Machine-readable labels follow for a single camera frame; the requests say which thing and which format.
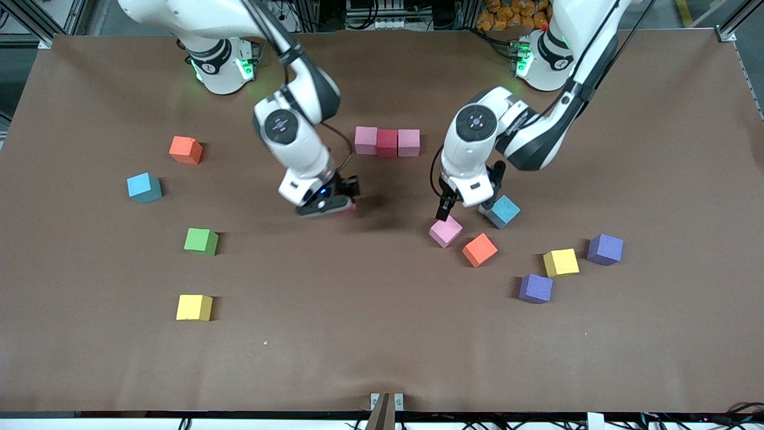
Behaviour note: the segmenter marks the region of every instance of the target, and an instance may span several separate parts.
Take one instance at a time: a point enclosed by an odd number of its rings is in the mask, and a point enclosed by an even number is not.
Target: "green cube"
[[[186,245],[183,247],[192,254],[214,256],[218,248],[218,235],[208,229],[189,229]]]

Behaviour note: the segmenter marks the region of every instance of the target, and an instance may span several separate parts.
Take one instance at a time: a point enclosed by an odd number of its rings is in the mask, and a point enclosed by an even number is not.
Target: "orange cube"
[[[496,246],[488,239],[485,233],[474,238],[474,240],[465,246],[462,252],[470,260],[472,267],[478,267],[488,260],[493,254],[498,252]]]
[[[179,163],[197,165],[202,159],[202,146],[194,138],[175,136],[170,145],[170,155]]]

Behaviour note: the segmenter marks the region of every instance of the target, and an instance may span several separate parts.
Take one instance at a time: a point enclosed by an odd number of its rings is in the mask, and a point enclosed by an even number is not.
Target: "purple cube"
[[[451,215],[445,221],[438,220],[430,227],[430,236],[443,248],[451,244],[459,233],[461,224],[451,218]]]
[[[377,154],[377,127],[355,128],[355,153],[359,155]]]
[[[398,130],[398,156],[419,157],[419,130]]]
[[[552,280],[534,274],[527,275],[520,284],[520,299],[531,303],[547,303],[552,300]]]
[[[622,239],[601,234],[591,240],[586,259],[601,265],[611,265],[620,261],[622,251]]]

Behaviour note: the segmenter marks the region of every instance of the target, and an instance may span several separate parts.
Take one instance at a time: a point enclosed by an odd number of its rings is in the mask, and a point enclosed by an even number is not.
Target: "green light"
[[[202,82],[202,75],[199,74],[199,69],[196,68],[196,64],[194,62],[191,62],[191,66],[193,66],[193,71],[196,72],[196,80],[199,82]]]
[[[528,68],[533,62],[533,52],[529,52],[525,58],[517,62],[517,74],[524,77],[528,74]]]
[[[244,80],[250,80],[254,76],[254,73],[252,72],[252,64],[249,60],[239,60],[236,59],[236,65],[239,68],[239,71],[241,72],[241,77],[244,78]]]

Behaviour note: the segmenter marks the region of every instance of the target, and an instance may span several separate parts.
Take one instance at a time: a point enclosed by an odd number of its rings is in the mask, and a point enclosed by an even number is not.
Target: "block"
[[[520,284],[520,300],[542,304],[552,299],[552,280],[533,273]]]
[[[485,233],[482,233],[480,236],[474,238],[472,242],[468,243],[462,252],[467,256],[467,259],[470,260],[472,267],[478,267],[498,252],[498,249],[496,249],[496,246],[494,246],[490,239],[488,239],[488,236],[486,236]]]
[[[395,158],[398,156],[398,131],[377,130],[377,157]]]
[[[485,216],[497,227],[503,229],[518,213],[520,208],[507,196],[501,196],[494,203],[494,207],[485,213]]]
[[[359,155],[377,154],[377,127],[355,128],[355,153]]]
[[[138,203],[145,204],[162,197],[159,180],[151,174],[142,173],[128,179],[128,196]]]
[[[419,130],[398,130],[398,156],[419,157]]]
[[[437,220],[430,227],[430,236],[443,248],[450,245],[456,236],[461,233],[461,224],[448,215],[445,221]]]
[[[586,259],[601,265],[613,265],[620,261],[623,252],[623,239],[601,234],[589,243]]]
[[[212,297],[201,294],[182,294],[178,299],[177,321],[209,321]]]
[[[175,136],[170,155],[179,163],[197,165],[202,160],[202,146],[194,138]]]
[[[189,229],[186,234],[186,245],[183,247],[192,254],[214,256],[218,248],[218,235],[212,230]]]
[[[544,254],[546,275],[549,278],[575,275],[578,273],[578,261],[573,249],[559,249]]]

